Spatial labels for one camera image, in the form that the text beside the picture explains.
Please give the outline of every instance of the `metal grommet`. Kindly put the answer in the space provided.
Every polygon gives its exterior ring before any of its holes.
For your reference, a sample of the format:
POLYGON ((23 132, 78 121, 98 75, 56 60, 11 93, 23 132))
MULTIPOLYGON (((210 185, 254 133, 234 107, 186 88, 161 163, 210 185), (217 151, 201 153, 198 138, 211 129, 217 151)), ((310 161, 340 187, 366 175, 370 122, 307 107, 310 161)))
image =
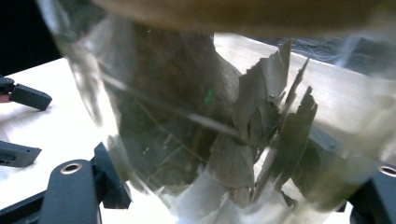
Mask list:
POLYGON ((82 164, 81 163, 77 163, 77 162, 70 163, 70 164, 67 164, 66 166, 64 166, 61 169, 61 174, 63 174, 63 175, 71 175, 71 174, 77 172, 81 168, 82 168, 82 164))
POLYGON ((379 171, 384 175, 396 177, 396 169, 393 167, 384 165, 384 166, 379 167, 379 171))

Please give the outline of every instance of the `black clamp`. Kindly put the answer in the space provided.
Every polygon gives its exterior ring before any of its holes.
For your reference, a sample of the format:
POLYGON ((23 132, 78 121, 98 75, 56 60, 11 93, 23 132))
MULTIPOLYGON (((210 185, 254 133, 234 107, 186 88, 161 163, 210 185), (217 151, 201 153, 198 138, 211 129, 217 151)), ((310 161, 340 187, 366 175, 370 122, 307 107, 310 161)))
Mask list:
POLYGON ((22 84, 14 85, 14 80, 9 77, 0 76, 0 94, 9 94, 9 101, 27 105, 39 110, 46 110, 52 98, 42 92, 22 84))

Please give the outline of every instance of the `transparent plastic bag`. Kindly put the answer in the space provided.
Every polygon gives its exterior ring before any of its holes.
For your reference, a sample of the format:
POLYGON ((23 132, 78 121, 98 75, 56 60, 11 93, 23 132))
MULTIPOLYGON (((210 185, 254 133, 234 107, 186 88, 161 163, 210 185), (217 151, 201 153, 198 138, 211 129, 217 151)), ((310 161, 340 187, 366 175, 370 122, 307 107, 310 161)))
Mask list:
POLYGON ((320 222, 395 146, 392 63, 367 76, 291 42, 38 4, 126 188, 178 223, 320 222))

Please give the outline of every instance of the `black plastic clip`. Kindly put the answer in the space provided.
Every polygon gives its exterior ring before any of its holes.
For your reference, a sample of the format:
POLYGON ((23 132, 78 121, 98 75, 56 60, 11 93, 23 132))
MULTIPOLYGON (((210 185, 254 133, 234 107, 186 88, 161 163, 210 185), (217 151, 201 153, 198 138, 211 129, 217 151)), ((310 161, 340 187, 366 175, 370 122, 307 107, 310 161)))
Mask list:
POLYGON ((0 165, 12 167, 30 166, 40 152, 40 148, 24 147, 0 141, 0 165))
POLYGON ((42 92, 22 84, 14 85, 14 80, 0 76, 0 94, 9 94, 9 100, 39 110, 46 110, 52 98, 42 92))

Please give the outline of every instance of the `dark background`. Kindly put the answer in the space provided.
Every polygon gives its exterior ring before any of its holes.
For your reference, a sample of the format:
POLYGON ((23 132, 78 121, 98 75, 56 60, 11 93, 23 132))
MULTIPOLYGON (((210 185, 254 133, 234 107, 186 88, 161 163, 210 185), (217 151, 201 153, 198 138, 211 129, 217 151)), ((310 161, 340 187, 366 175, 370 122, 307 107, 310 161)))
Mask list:
POLYGON ((0 75, 60 57, 34 0, 0 0, 0 75))

